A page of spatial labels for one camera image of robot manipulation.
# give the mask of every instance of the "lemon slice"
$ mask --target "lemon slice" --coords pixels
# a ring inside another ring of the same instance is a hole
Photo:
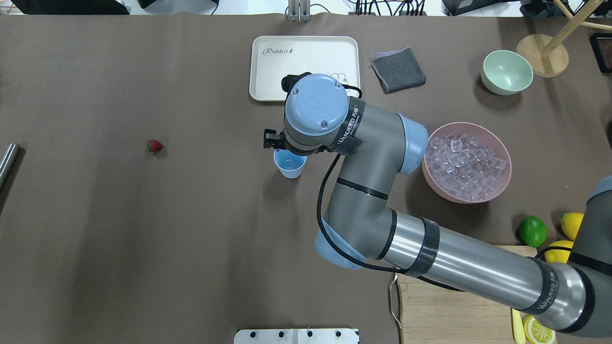
[[[537,322],[533,315],[525,318],[525,335],[533,344],[553,344],[554,331]]]

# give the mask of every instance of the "yellow handle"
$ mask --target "yellow handle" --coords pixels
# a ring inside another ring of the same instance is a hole
[[[514,341],[517,344],[525,344],[527,342],[527,338],[525,338],[525,331],[523,330],[521,314],[514,308],[512,308],[512,334],[514,335]]]

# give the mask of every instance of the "gray cloth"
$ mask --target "gray cloth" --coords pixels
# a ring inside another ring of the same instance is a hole
[[[410,47],[377,53],[372,59],[372,67],[388,93],[421,86],[427,80]]]

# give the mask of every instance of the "bowl of ice cubes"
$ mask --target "bowl of ice cubes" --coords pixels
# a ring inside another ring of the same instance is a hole
[[[453,122],[436,129],[422,164],[429,186],[456,203],[483,203],[499,196],[512,175],[510,154],[489,130]]]

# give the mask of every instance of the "tabletop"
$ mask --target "tabletop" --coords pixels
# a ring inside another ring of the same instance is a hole
[[[0,148],[24,148],[0,194],[0,342],[231,343],[238,329],[355,327],[362,343],[397,343],[390,276],[314,250],[316,193],[333,156],[309,157],[288,180],[262,148],[283,105],[248,95],[252,42],[353,37],[366,102],[429,132],[468,121],[497,134],[513,163],[501,196],[451,203],[417,170],[396,178],[389,206],[498,245],[519,244],[519,221],[536,215],[547,245],[562,238],[559,216],[584,211],[612,172],[612,81],[586,28],[564,42],[565,73],[519,94],[490,93],[479,72],[489,52],[565,22],[0,17]],[[385,94],[370,58],[407,46],[427,83]],[[165,145],[157,154],[146,151],[152,138]]]

